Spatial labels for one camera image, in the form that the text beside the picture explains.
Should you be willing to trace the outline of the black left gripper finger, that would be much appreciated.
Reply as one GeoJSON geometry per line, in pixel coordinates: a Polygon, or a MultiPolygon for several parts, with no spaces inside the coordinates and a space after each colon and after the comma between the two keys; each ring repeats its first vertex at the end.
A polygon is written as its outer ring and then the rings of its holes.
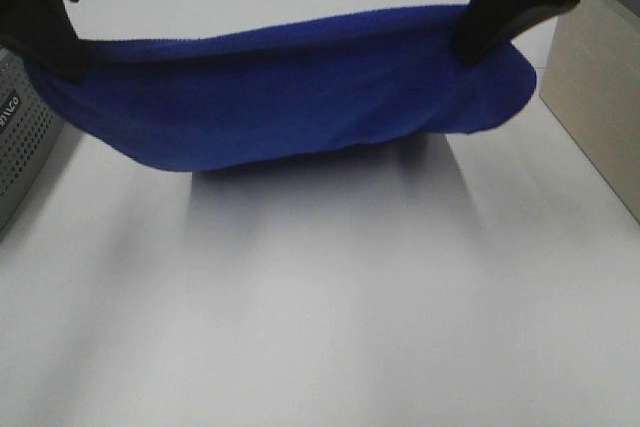
{"type": "Polygon", "coordinates": [[[63,0],[1,0],[1,46],[67,81],[91,67],[63,0]]]}

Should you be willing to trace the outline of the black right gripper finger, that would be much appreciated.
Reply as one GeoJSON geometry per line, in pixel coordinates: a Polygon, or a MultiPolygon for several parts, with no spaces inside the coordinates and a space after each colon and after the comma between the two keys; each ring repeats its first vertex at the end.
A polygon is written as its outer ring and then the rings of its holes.
{"type": "Polygon", "coordinates": [[[515,34],[511,23],[520,0],[470,0],[451,42],[451,50],[464,65],[481,61],[515,34]]]}
{"type": "Polygon", "coordinates": [[[515,37],[553,17],[574,9],[580,0],[493,0],[496,27],[492,49],[501,48],[515,37]]]}

